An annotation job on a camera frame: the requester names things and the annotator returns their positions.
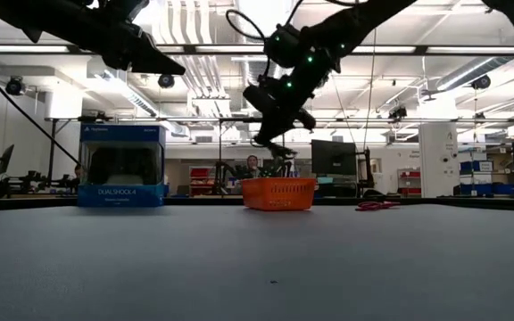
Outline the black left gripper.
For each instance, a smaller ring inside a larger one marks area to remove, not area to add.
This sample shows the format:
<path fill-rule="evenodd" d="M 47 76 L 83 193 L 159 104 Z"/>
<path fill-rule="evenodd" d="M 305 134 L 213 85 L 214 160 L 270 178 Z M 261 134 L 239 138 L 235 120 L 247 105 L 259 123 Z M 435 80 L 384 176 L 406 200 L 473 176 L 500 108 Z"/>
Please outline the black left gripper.
<path fill-rule="evenodd" d="M 163 75 L 184 75 L 186 69 L 162 53 L 153 37 L 136 24 L 103 17 L 104 63 L 117 70 Z"/>

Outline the shelf with red bins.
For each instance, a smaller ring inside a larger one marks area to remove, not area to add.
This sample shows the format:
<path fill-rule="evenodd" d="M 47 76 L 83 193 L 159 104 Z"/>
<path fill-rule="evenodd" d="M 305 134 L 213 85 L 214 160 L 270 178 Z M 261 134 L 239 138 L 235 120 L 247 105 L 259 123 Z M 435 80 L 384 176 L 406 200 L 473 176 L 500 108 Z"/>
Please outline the shelf with red bins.
<path fill-rule="evenodd" d="M 215 186 L 216 169 L 209 166 L 189 167 L 189 195 L 210 195 Z"/>
<path fill-rule="evenodd" d="M 420 197 L 421 175 L 418 168 L 407 168 L 397 170 L 397 192 L 403 197 Z"/>

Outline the black tilted panel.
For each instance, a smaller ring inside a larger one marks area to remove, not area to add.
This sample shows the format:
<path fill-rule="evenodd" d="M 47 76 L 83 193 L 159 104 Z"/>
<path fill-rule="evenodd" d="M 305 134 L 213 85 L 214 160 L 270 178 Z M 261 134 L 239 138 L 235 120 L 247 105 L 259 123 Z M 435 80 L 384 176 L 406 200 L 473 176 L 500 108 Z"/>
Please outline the black tilted panel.
<path fill-rule="evenodd" d="M 8 166 L 10 164 L 10 161 L 11 161 L 13 150 L 14 150 L 14 145 L 12 144 L 4 150 L 2 156 L 0 157 L 0 175 L 3 175 L 6 173 Z"/>

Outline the orange plastic basket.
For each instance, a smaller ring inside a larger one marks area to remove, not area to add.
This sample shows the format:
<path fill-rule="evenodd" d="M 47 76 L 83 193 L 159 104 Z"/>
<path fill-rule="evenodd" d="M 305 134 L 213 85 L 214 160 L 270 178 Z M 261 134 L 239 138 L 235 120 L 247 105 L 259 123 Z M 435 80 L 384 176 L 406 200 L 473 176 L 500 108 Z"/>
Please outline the orange plastic basket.
<path fill-rule="evenodd" d="M 308 210 L 316 180 L 302 177 L 260 177 L 242 181 L 244 206 L 254 210 Z"/>

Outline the black monitor stand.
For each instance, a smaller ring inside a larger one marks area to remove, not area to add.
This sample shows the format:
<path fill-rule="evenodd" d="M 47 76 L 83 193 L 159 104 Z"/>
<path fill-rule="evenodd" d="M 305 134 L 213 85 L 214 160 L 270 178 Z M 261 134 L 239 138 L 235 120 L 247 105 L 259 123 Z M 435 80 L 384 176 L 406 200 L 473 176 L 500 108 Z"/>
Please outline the black monitor stand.
<path fill-rule="evenodd" d="M 364 157 L 364 169 L 365 169 L 365 176 L 364 178 L 359 178 L 358 184 L 360 188 L 374 188 L 375 187 L 375 181 L 371 170 L 371 154 L 370 149 L 365 148 L 362 152 L 357 152 L 357 155 L 362 155 Z"/>

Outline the black table frame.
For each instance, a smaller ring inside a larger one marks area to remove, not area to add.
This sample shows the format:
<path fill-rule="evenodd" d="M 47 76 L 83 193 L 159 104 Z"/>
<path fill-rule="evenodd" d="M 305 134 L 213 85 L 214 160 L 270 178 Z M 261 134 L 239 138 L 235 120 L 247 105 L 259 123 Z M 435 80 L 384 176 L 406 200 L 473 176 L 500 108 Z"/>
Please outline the black table frame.
<path fill-rule="evenodd" d="M 486 210 L 514 210 L 513 198 L 477 198 L 477 197 L 439 197 L 439 198 L 318 198 L 313 206 L 355 206 L 363 202 L 395 202 L 399 205 L 445 205 L 462 208 Z M 0 210 L 24 210 L 52 207 L 76 206 L 78 201 L 73 197 L 62 198 L 17 198 L 0 199 Z M 244 202 L 241 198 L 166 198 L 164 205 L 170 206 L 239 206 Z"/>

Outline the black overhead frame bar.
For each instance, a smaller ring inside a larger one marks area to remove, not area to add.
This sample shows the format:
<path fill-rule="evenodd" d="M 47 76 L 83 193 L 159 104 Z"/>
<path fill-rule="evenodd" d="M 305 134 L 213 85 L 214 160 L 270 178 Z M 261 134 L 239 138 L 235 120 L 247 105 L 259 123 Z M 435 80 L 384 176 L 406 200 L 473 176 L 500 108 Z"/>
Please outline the black overhead frame bar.
<path fill-rule="evenodd" d="M 261 55 L 262 45 L 158 45 L 168 55 Z M 5 45 L 0 54 L 91 54 L 75 45 Z M 382 56 L 514 56 L 514 45 L 360 45 L 350 55 Z"/>

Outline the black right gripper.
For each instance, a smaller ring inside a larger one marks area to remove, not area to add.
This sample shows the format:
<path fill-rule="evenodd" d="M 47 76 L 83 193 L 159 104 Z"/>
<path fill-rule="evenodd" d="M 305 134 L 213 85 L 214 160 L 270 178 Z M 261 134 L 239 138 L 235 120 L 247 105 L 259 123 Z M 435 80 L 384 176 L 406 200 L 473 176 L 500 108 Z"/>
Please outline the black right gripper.
<path fill-rule="evenodd" d="M 253 137 L 258 145 L 265 146 L 274 159 L 291 160 L 298 152 L 272 139 L 295 129 L 298 120 L 303 127 L 313 130 L 316 120 L 303 109 L 303 105 L 314 97 L 313 91 L 329 72 L 329 64 L 320 61 L 302 61 L 294 67 L 290 75 L 281 78 L 280 92 L 276 94 L 278 108 L 258 108 L 261 113 L 261 127 Z"/>

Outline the black metal frame stand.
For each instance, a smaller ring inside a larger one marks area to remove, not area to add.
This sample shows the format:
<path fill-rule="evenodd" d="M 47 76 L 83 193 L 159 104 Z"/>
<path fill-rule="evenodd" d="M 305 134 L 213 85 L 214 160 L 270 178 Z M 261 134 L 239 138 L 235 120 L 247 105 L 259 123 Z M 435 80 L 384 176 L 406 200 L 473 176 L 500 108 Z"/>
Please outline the black metal frame stand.
<path fill-rule="evenodd" d="M 230 165 L 223 158 L 224 143 L 222 137 L 231 128 L 234 128 L 237 122 L 242 122 L 245 124 L 261 124 L 261 118 L 244 117 L 219 119 L 219 159 L 215 165 L 216 178 L 213 192 L 220 195 L 221 197 L 229 194 L 229 189 L 232 189 L 235 194 L 240 194 L 241 181 L 243 179 L 249 179 L 246 177 L 246 160 L 243 165 Z M 249 138 L 249 145 L 255 148 L 266 148 L 266 145 L 262 146 L 255 144 L 251 137 Z M 288 170 L 291 168 L 291 163 L 290 160 L 274 159 L 272 157 L 272 160 L 268 166 L 264 166 L 259 163 L 259 168 L 261 171 L 259 177 L 285 177 L 288 173 Z"/>

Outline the white column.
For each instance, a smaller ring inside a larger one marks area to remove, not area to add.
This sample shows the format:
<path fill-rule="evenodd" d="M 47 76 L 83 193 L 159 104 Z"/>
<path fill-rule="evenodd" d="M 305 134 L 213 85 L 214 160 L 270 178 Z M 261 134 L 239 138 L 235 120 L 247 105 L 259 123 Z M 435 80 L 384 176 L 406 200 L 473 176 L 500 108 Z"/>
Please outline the white column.
<path fill-rule="evenodd" d="M 421 196 L 452 196 L 460 183 L 458 133 L 452 122 L 423 123 L 419 126 Z"/>

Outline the blue DualShock controller box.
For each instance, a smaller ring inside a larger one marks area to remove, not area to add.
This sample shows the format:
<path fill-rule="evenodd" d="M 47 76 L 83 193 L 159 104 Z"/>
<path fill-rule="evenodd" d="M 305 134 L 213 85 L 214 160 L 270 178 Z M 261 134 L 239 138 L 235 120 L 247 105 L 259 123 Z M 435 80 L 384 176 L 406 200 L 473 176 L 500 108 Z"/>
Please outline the blue DualShock controller box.
<path fill-rule="evenodd" d="M 161 126 L 83 124 L 78 206 L 163 205 L 165 136 Z"/>

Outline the blue-grey table mat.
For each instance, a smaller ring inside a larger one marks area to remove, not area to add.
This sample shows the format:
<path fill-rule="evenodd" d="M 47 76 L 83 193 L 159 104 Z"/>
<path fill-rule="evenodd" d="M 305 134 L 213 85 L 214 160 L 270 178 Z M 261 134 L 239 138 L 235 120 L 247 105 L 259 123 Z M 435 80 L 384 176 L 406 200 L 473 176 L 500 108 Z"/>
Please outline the blue-grey table mat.
<path fill-rule="evenodd" d="M 0 321 L 514 321 L 514 211 L 0 210 Z"/>

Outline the blue storage bins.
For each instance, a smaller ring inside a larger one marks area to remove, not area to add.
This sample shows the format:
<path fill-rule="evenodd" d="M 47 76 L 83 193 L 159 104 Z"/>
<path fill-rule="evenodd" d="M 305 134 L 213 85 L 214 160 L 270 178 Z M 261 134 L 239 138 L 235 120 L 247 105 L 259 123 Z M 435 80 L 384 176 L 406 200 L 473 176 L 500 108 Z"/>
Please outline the blue storage bins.
<path fill-rule="evenodd" d="M 460 163 L 459 194 L 494 194 L 497 185 L 508 182 L 506 173 L 495 169 L 492 160 L 468 160 Z"/>

